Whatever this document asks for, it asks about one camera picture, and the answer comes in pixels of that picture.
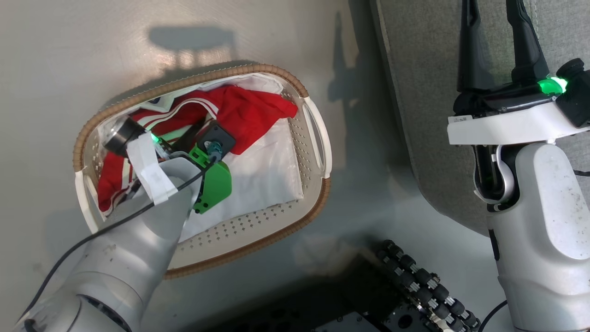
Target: gray fabric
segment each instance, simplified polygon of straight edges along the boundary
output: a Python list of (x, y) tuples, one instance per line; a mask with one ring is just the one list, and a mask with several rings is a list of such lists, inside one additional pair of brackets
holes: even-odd
[[(456, 92), (460, 0), (375, 0), (385, 53), (414, 175), (440, 213), (482, 234), (486, 207), (473, 194), (473, 153), (452, 147), (447, 117)], [(580, 57), (590, 67), (590, 2), (525, 0), (549, 69)], [(505, 0), (479, 1), (484, 48), (496, 84), (514, 67), (512, 28)], [(590, 134), (558, 141), (574, 169), (590, 170)], [(580, 178), (590, 197), (590, 179)]]

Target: floor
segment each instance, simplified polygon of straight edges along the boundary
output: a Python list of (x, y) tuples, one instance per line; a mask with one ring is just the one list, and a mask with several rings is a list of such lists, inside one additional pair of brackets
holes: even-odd
[[(3, 8), (0, 168), (10, 189), (0, 201), (0, 330), (11, 328), (57, 258), (89, 234), (71, 166), (85, 121), (138, 86), (239, 60), (275, 64), (305, 84), (332, 142), (332, 193), (297, 234), (163, 282), (143, 331), (202, 330), (289, 285), (336, 274), (384, 238), (437, 272), (479, 317), (504, 300), (488, 239), (438, 214), (416, 187), (369, 2), (20, 0)], [(503, 330), (510, 330), (507, 310), (486, 328)]]

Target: basket rim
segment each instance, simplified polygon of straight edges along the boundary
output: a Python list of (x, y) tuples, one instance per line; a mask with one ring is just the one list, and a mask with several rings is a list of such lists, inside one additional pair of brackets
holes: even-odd
[[(153, 89), (149, 89), (142, 93), (138, 93), (127, 99), (122, 100), (119, 103), (113, 104), (108, 108), (96, 113), (86, 124), (82, 127), (82, 130), (78, 134), (76, 143), (74, 144), (73, 151), (73, 166), (74, 172), (79, 172), (84, 169), (84, 147), (92, 131), (100, 125), (103, 121), (110, 118), (111, 116), (118, 114), (129, 107), (141, 104), (152, 100), (158, 96), (165, 95), (170, 92), (174, 92), (179, 89), (183, 89), (189, 86), (193, 86), (200, 83), (210, 82), (217, 79), (224, 79), (226, 77), (250, 74), (250, 73), (267, 73), (281, 77), (287, 83), (289, 83), (302, 98), (309, 97), (307, 89), (303, 86), (301, 81), (294, 75), (289, 73), (287, 70), (273, 66), (270, 64), (247, 64), (243, 66), (231, 67), (226, 69), (214, 70), (208, 73), (194, 75), (185, 79), (180, 79), (168, 84), (164, 84)], [(317, 215), (323, 210), (328, 195), (330, 193), (330, 178), (322, 178), (322, 187), (320, 194), (317, 198), (316, 203), (312, 209), (301, 219), (296, 222), (289, 224), (287, 227), (274, 232), (273, 234), (267, 235), (262, 239), (256, 240), (249, 245), (245, 245), (238, 249), (232, 250), (225, 254), (209, 258), (205, 261), (197, 262), (181, 268), (170, 269), (166, 271), (164, 279), (175, 279), (182, 276), (187, 276), (197, 272), (204, 271), (206, 269), (213, 268), (231, 261), (234, 261), (240, 257), (243, 257), (249, 253), (258, 251), (272, 243), (284, 239), (285, 237), (293, 234), (301, 228), (308, 225)]]

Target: white garment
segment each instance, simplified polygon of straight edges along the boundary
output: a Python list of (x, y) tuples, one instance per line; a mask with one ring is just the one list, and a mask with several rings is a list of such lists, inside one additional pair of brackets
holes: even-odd
[(231, 195), (204, 214), (193, 211), (182, 229), (180, 242), (224, 220), (303, 198), (287, 119), (279, 119), (241, 155), (229, 153), (223, 161), (231, 173)]

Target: green led indicator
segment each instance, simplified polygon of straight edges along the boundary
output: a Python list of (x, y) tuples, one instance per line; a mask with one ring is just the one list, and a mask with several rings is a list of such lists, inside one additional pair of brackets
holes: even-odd
[(565, 93), (568, 81), (559, 77), (550, 77), (538, 82), (541, 91), (546, 95), (560, 95)]

